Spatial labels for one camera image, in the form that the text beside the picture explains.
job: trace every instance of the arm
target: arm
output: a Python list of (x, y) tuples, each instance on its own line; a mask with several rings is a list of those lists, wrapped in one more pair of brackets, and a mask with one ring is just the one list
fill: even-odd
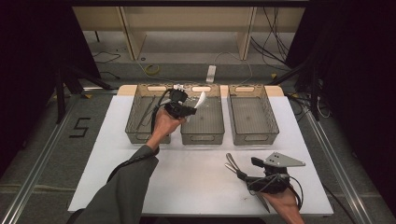
[(261, 195), (267, 199), (288, 224), (304, 224), (297, 207), (296, 198), (290, 189), (278, 194), (261, 193)]
[[(156, 125), (147, 144), (133, 157), (151, 154), (161, 140), (172, 133), (184, 119), (173, 119), (164, 110), (157, 113)], [(158, 163), (150, 157), (120, 168), (95, 194), (76, 223), (138, 223), (149, 186), (149, 178)]]

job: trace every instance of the white table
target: white table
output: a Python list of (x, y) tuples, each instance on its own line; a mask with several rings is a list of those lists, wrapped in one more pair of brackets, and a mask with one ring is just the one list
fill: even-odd
[[(101, 188), (111, 171), (129, 159), (141, 145), (132, 145), (125, 126), (133, 96), (114, 96), (92, 154), (69, 206), (73, 212), (84, 208)], [(228, 170), (224, 163), (230, 152), (242, 171), (264, 176), (263, 169), (250, 163), (251, 157), (267, 158), (274, 151), (304, 161), (304, 167), (288, 168), (304, 191), (301, 214), (330, 216), (332, 207), (320, 184), (304, 139), (286, 97), (269, 97), (280, 133), (271, 146), (234, 146), (227, 98), (222, 97), (225, 134), (221, 146), (184, 146), (178, 128), (171, 144), (161, 145), (160, 160), (146, 195), (146, 216), (263, 217), (268, 216), (259, 200), (251, 196), (246, 184)], [(291, 184), (301, 195), (297, 183)], [(275, 210), (270, 206), (271, 214)]]

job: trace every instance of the metal rail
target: metal rail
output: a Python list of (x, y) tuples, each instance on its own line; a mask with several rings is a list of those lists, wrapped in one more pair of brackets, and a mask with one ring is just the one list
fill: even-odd
[(359, 196), (359, 193), (355, 190), (350, 181), (344, 166), (341, 164), (340, 160), (335, 153), (332, 144), (327, 138), (326, 133), (324, 132), (320, 122), (316, 121), (311, 112), (307, 114), (309, 123), (311, 124), (312, 129), (317, 136), (320, 145), (326, 155), (327, 160), (329, 161), (330, 166), (332, 167), (332, 171), (335, 174), (335, 177), (338, 180), (338, 183), (346, 195), (346, 199), (349, 202), (349, 205), (352, 209), (352, 212), (355, 215), (355, 218), (360, 224), (368, 224), (373, 223), (370, 219), (369, 214), (367, 213), (367, 209)]
[(65, 124), (69, 121), (70, 115), (75, 107), (75, 104), (79, 100), (79, 95), (73, 95), (70, 98), (70, 101), (67, 105), (66, 108), (66, 113), (64, 115), (64, 118), (62, 121), (57, 124), (52, 131), (51, 136), (49, 137), (49, 140), (47, 144), (44, 146), (43, 151), (41, 152), (40, 156), (38, 157), (37, 161), (35, 162), (35, 165), (30, 172), (30, 174), (27, 176), (25, 182), (22, 184), (19, 192), (15, 196), (14, 200), (12, 201), (11, 205), (9, 206), (6, 215), (4, 216), (2, 220), (2, 224), (14, 224), (17, 223), (18, 219), (21, 216), (21, 213), (23, 211), (24, 206), (27, 204), (34, 188), (35, 185), (40, 178), (41, 174), (44, 171), (44, 168), (47, 165), (47, 162), (50, 158), (50, 155), (55, 149), (58, 140), (64, 130)]

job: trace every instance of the transparent tray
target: transparent tray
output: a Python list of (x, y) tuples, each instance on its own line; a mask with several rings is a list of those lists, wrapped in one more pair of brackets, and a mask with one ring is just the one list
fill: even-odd
[(279, 129), (263, 85), (230, 85), (228, 103), (236, 146), (274, 143)]
[(185, 105), (194, 107), (204, 91), (206, 101), (190, 121), (181, 125), (181, 139), (184, 145), (221, 145), (224, 136), (224, 121), (219, 86), (185, 85), (189, 99)]
[[(145, 144), (151, 137), (151, 112), (166, 89), (173, 88), (172, 84), (140, 84), (136, 88), (134, 102), (125, 128), (129, 140), (133, 144)], [(171, 142), (166, 136), (163, 144)]]

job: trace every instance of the gray sleeve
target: gray sleeve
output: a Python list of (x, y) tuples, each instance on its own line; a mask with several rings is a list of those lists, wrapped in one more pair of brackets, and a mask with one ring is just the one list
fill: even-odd
[[(132, 156), (152, 153), (142, 146)], [(95, 194), (76, 223), (139, 223), (149, 178), (158, 159), (150, 157), (120, 168)]]

